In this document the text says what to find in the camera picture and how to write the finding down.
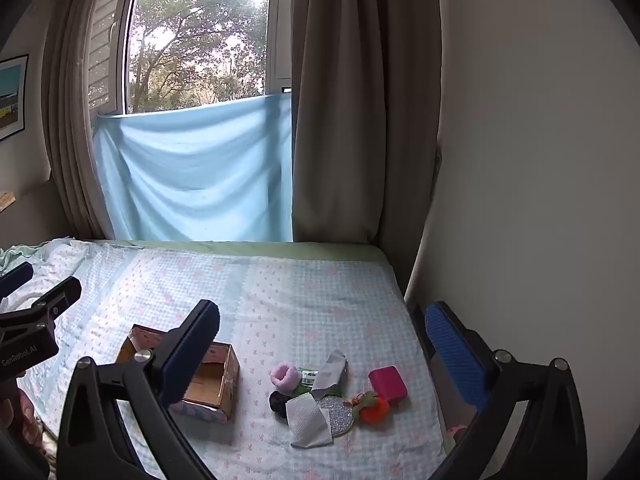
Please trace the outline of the cardboard box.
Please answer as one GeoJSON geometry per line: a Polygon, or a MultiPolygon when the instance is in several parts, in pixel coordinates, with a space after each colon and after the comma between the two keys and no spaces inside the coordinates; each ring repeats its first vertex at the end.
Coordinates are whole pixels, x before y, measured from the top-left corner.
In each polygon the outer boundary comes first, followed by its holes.
{"type": "MultiPolygon", "coordinates": [[[[116,356],[117,363],[128,361],[140,350],[155,350],[166,333],[134,325],[116,356]]],[[[232,419],[240,364],[231,344],[214,341],[193,376],[186,394],[169,407],[181,415],[226,424],[232,419]]]]}

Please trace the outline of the magenta pouch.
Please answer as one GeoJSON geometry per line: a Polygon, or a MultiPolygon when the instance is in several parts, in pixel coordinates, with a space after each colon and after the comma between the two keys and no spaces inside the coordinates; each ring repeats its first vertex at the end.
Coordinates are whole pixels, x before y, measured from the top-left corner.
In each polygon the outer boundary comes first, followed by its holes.
{"type": "Polygon", "coordinates": [[[373,391],[390,405],[397,405],[408,396],[408,388],[396,366],[376,368],[368,377],[373,391]]]}

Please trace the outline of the orange pompom keychain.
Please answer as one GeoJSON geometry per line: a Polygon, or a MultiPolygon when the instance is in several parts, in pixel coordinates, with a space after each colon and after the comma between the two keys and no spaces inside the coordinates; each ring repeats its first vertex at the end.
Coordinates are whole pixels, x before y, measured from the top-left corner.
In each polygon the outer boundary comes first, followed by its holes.
{"type": "Polygon", "coordinates": [[[357,394],[354,398],[345,400],[343,405],[352,410],[352,416],[357,422],[365,425],[379,425],[390,414],[390,404],[374,391],[357,394]]]}

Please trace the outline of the black velvet scrunchie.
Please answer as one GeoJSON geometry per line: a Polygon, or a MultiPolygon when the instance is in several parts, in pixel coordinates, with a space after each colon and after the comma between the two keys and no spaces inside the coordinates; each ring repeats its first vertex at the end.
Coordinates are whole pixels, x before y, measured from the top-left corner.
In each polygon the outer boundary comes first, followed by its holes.
{"type": "Polygon", "coordinates": [[[280,418],[286,419],[286,404],[292,400],[292,396],[280,393],[280,391],[273,391],[269,396],[269,406],[274,414],[277,414],[280,418]]]}

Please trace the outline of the pink fluffy scrunchie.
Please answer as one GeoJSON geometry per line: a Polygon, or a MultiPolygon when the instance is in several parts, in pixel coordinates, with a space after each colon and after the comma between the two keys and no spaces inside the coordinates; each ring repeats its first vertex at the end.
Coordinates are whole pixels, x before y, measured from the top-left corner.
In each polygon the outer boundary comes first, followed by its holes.
{"type": "Polygon", "coordinates": [[[287,393],[297,388],[302,380],[302,373],[295,365],[282,362],[269,373],[269,378],[278,391],[287,393]]]}

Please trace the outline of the white cloth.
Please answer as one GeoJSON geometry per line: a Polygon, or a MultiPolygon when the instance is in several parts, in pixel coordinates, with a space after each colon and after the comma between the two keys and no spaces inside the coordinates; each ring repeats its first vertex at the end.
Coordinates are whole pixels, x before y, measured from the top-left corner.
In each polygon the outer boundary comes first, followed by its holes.
{"type": "Polygon", "coordinates": [[[285,411],[293,448],[316,448],[333,442],[329,412],[320,408],[310,393],[286,402],[285,411]]]}

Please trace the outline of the green wet wipes pack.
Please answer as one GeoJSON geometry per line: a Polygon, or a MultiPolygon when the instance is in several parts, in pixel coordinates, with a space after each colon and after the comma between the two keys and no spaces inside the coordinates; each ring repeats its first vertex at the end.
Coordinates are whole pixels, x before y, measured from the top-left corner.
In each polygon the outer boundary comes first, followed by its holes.
{"type": "MultiPolygon", "coordinates": [[[[316,381],[318,370],[314,368],[299,367],[300,382],[296,386],[293,392],[293,396],[301,396],[305,393],[311,393],[311,389],[316,381]]],[[[327,393],[328,396],[342,396],[343,391],[340,384],[332,387],[327,393]]]]}

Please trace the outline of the grey cloth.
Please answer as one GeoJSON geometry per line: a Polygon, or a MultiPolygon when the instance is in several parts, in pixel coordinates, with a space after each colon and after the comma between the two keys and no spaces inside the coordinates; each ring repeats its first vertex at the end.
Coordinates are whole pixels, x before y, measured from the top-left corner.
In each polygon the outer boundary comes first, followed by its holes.
{"type": "Polygon", "coordinates": [[[338,349],[333,350],[326,362],[318,369],[311,393],[315,396],[323,396],[337,387],[340,384],[346,365],[347,360],[344,353],[338,349]]]}

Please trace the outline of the brown left curtain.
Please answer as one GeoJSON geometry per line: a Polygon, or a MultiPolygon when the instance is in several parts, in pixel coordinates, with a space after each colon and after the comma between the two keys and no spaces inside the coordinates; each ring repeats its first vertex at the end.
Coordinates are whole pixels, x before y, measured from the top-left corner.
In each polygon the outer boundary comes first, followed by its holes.
{"type": "Polygon", "coordinates": [[[125,111],[134,0],[53,0],[41,111],[51,176],[73,236],[111,238],[96,169],[96,118],[125,111]]]}

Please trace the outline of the brown curtain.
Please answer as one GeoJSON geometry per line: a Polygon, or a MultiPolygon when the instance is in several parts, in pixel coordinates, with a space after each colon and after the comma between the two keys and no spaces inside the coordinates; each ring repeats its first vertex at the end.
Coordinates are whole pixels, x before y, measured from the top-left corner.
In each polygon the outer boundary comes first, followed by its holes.
{"type": "Polygon", "coordinates": [[[53,0],[41,111],[51,176],[73,236],[111,238],[96,169],[96,118],[125,111],[134,0],[53,0]]]}
{"type": "Polygon", "coordinates": [[[431,206],[439,0],[292,0],[293,235],[380,248],[406,288],[431,206]]]}

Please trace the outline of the checked floral bed sheet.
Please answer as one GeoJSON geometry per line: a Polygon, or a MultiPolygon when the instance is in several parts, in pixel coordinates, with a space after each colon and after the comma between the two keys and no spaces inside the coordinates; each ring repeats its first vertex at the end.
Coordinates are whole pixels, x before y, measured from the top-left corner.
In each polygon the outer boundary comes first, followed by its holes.
{"type": "Polygon", "coordinates": [[[32,280],[3,301],[29,307],[63,278],[82,295],[56,324],[58,354],[32,368],[21,385],[43,425],[58,430],[76,362],[116,359],[132,326],[170,330],[202,299],[220,311],[217,338],[240,363],[234,411],[224,425],[194,411],[176,422],[209,470],[221,479],[425,479],[444,460],[444,434],[430,371],[393,270],[372,249],[324,246],[297,258],[234,245],[207,252],[60,238],[15,246],[3,270],[22,262],[32,280]],[[370,387],[372,370],[393,366],[408,399],[382,424],[358,426],[323,448],[299,450],[270,410],[270,372],[288,362],[319,368],[346,356],[344,396],[370,387]]]}

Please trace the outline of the light blue hanging cloth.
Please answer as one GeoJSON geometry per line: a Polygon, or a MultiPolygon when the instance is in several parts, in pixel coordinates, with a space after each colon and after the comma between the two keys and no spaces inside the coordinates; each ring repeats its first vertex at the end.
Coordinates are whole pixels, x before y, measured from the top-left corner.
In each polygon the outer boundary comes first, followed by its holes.
{"type": "Polygon", "coordinates": [[[98,115],[92,124],[116,240],[292,240],[289,94],[98,115]]]}

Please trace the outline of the brown right curtain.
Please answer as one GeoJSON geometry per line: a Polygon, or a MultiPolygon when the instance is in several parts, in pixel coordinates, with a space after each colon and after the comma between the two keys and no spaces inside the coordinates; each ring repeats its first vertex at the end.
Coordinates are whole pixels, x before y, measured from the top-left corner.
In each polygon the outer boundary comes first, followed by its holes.
{"type": "Polygon", "coordinates": [[[292,0],[293,235],[380,248],[406,288],[431,206],[439,0],[292,0]]]}

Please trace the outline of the framed wall picture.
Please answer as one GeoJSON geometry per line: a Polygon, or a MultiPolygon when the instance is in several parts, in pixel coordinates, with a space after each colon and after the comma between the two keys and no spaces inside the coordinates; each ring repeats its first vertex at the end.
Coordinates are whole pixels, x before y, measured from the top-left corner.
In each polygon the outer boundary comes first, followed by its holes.
{"type": "Polygon", "coordinates": [[[25,128],[25,86],[29,55],[7,58],[0,64],[0,140],[25,128]]]}

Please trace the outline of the window with white frame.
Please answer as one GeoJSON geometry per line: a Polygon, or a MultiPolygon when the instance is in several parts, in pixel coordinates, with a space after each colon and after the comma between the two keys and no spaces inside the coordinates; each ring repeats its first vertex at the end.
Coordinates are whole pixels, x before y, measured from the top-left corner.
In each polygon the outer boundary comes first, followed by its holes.
{"type": "Polygon", "coordinates": [[[164,112],[289,92],[291,36],[291,0],[96,0],[89,112],[164,112]]]}

